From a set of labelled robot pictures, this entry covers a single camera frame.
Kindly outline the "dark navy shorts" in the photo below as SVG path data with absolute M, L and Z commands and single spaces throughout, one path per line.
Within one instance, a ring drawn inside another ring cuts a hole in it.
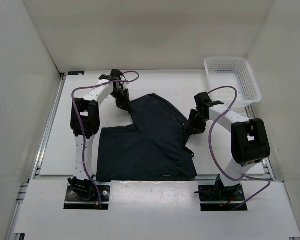
M 101 130 L 97 181 L 194 179 L 198 174 L 187 148 L 187 118 L 155 93 L 133 100 L 131 107 L 132 124 Z

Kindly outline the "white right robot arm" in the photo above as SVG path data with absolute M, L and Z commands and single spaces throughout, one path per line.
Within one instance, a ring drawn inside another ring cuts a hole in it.
M 241 183 L 248 171 L 271 154 L 264 121 L 249 119 L 229 108 L 221 101 L 199 100 L 190 111 L 187 132 L 196 135 L 206 130 L 206 123 L 212 121 L 208 133 L 208 145 L 212 159 L 220 170 L 214 193 L 220 200 L 228 199 L 233 188 Z M 218 163 L 212 147 L 212 131 L 216 124 L 231 134 L 232 158 L 225 169 Z

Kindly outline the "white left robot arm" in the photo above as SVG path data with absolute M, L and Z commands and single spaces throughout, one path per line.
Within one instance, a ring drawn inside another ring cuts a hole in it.
M 101 79 L 97 85 L 75 88 L 71 93 L 70 128 L 76 144 L 75 170 L 68 179 L 73 191 L 83 200 L 90 200 L 100 191 L 94 182 L 92 150 L 100 129 L 99 107 L 111 95 L 119 109 L 130 111 L 127 80 Z

